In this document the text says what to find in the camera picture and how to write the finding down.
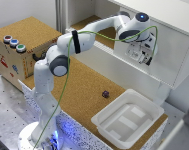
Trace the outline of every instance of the green cable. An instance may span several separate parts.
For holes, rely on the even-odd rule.
[[[109,38],[109,37],[107,37],[107,36],[105,36],[105,35],[102,35],[102,34],[97,33],[97,32],[92,32],[92,31],[81,31],[81,32],[78,32],[78,34],[82,34],[82,33],[94,33],[94,34],[100,35],[100,36],[102,36],[102,37],[104,37],[104,38],[107,38],[107,39],[109,39],[109,40],[112,40],[112,41],[121,41],[121,42],[122,42],[122,41],[126,41],[126,40],[129,40],[129,39],[132,39],[132,38],[134,38],[134,37],[140,35],[141,33],[145,32],[146,30],[148,30],[148,29],[150,29],[150,28],[153,28],[153,27],[156,29],[156,40],[155,40],[154,49],[153,49],[152,56],[151,56],[151,57],[153,58],[153,56],[154,56],[154,51],[155,51],[155,48],[156,48],[156,43],[157,43],[157,37],[158,37],[158,29],[157,29],[156,26],[150,26],[150,27],[148,27],[148,28],[142,30],[141,32],[135,34],[134,36],[131,36],[131,37],[129,37],[129,38],[127,38],[127,39],[123,39],[123,40],[112,39],[112,38]],[[48,126],[50,120],[52,119],[53,115],[55,114],[55,112],[56,112],[56,110],[57,110],[57,108],[58,108],[58,106],[59,106],[59,104],[60,104],[60,102],[61,102],[61,99],[62,99],[62,97],[63,97],[64,91],[65,91],[65,88],[66,88],[66,85],[67,85],[67,82],[68,82],[69,72],[70,72],[70,61],[69,61],[69,57],[70,57],[70,44],[71,44],[71,42],[72,42],[72,38],[73,38],[73,37],[70,38],[69,46],[68,46],[68,73],[67,73],[66,81],[65,81],[65,84],[64,84],[64,88],[63,88],[63,90],[62,90],[62,93],[61,93],[61,96],[60,96],[60,98],[59,98],[58,104],[57,104],[57,106],[56,106],[54,112],[53,112],[52,115],[50,116],[50,119],[48,120],[47,124],[45,125],[45,127],[44,127],[44,129],[43,129],[43,131],[42,131],[42,133],[41,133],[41,135],[40,135],[38,141],[36,142],[36,144],[35,144],[33,150],[36,148],[38,142],[40,141],[40,139],[41,139],[41,137],[42,137],[42,135],[43,135],[45,129],[47,128],[47,126]]]

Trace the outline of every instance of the small dark object on table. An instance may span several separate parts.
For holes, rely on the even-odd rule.
[[[105,97],[105,98],[108,98],[109,97],[109,92],[108,91],[102,92],[102,96]]]

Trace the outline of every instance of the black strap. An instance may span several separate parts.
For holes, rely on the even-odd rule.
[[[73,35],[73,41],[74,41],[74,45],[75,45],[75,52],[76,52],[76,54],[79,54],[79,53],[81,53],[81,49],[80,49],[77,31],[76,30],[72,31],[72,35]]]

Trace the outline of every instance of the cardboard box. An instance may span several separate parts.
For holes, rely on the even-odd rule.
[[[11,35],[26,46],[25,53],[17,53],[16,49],[4,44],[3,38]],[[22,90],[18,79],[23,81],[33,74],[35,60],[32,55],[41,57],[48,47],[61,35],[48,25],[30,17],[6,27],[0,28],[0,73],[19,90]]]

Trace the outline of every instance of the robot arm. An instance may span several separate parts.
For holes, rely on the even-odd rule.
[[[140,31],[150,27],[150,19],[147,14],[137,13],[136,16],[131,20],[127,12],[118,12],[117,14],[110,16],[109,18],[98,20],[96,22],[88,24],[81,31],[93,31],[99,32],[100,30],[114,27],[120,40],[131,37]],[[67,73],[68,68],[68,46],[69,40],[72,37],[72,33],[67,33],[58,38],[57,45],[51,46],[46,54],[49,68],[53,75],[63,76]],[[149,30],[141,33],[140,35],[123,41],[126,43],[136,42],[140,43],[139,47],[142,50],[140,55],[139,63],[146,63],[149,65],[149,59],[152,54],[156,38],[150,33]],[[78,42],[81,52],[91,49],[95,42],[95,34],[84,33],[78,35]],[[76,47],[74,39],[70,45],[70,55],[74,54]]]

